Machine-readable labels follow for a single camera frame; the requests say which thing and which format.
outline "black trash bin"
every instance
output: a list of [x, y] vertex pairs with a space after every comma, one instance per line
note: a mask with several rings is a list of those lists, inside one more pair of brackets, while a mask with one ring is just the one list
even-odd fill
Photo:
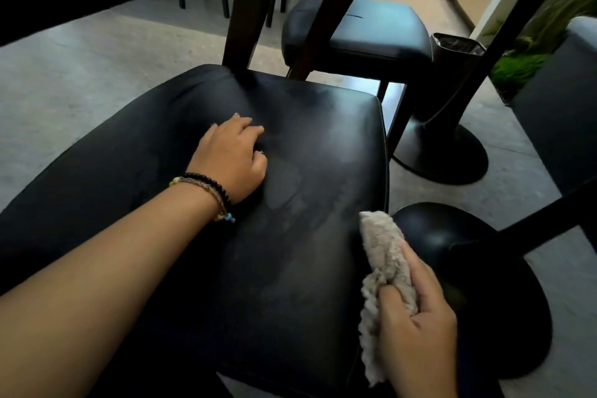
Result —
[[431, 35], [432, 71], [428, 89], [419, 98], [414, 117], [426, 122], [450, 100], [485, 53], [474, 39], [444, 33]]

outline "black beaded bracelet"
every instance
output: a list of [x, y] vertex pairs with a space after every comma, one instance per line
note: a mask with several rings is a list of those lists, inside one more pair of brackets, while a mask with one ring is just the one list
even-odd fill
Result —
[[220, 185], [220, 183], [218, 183], [217, 181], [214, 181], [213, 179], [209, 178], [208, 176], [201, 175], [201, 174], [186, 173], [183, 175], [183, 177], [196, 179], [198, 181], [203, 181], [204, 183], [207, 183], [210, 186], [212, 186], [213, 188], [215, 188], [215, 190], [217, 190], [218, 193], [220, 194], [222, 201], [224, 202], [224, 208], [226, 209], [226, 212], [228, 212], [228, 213], [232, 212], [232, 202], [230, 201], [230, 197], [228, 197], [228, 193]]

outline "hand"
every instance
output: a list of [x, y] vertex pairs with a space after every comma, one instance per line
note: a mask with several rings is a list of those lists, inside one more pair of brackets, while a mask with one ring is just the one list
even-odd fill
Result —
[[205, 175], [220, 183], [234, 205], [263, 182], [267, 159], [253, 147], [263, 126], [249, 126], [252, 118], [234, 114], [220, 126], [207, 130], [190, 160], [187, 172]]
[[407, 243], [401, 247], [420, 308], [410, 316], [396, 287], [380, 289], [380, 351], [386, 376], [402, 398], [456, 398], [456, 315], [432, 269]]

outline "person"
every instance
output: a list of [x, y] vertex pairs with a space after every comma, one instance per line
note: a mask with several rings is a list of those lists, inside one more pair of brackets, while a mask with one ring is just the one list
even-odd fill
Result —
[[[208, 176], [232, 204], [263, 181], [253, 151], [262, 126], [235, 114], [205, 133], [187, 172]], [[0, 296], [0, 396], [84, 396], [144, 304], [198, 232], [219, 214], [215, 195], [177, 183]], [[404, 255], [420, 295], [409, 316], [399, 291], [380, 291], [381, 352], [404, 398], [456, 396], [456, 317], [433, 271]]]

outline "gray floor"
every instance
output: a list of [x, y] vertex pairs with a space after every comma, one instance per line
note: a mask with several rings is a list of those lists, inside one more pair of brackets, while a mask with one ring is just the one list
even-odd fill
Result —
[[[464, 33], [445, 1], [411, 4], [430, 31]], [[284, 75], [283, 17], [264, 29], [251, 68]], [[0, 209], [44, 167], [126, 103], [181, 72], [221, 61], [228, 23], [220, 0], [137, 0], [0, 49]], [[374, 93], [374, 81], [314, 72], [313, 81]], [[384, 101], [388, 117], [400, 85]], [[485, 145], [489, 171], [478, 183], [431, 183], [391, 163], [391, 210], [440, 201], [502, 228], [559, 193], [511, 110], [486, 81], [462, 123]], [[597, 256], [579, 229], [545, 244], [528, 261], [548, 296], [553, 347], [531, 375], [503, 381], [514, 397], [597, 396]], [[265, 396], [234, 381], [235, 396]]]

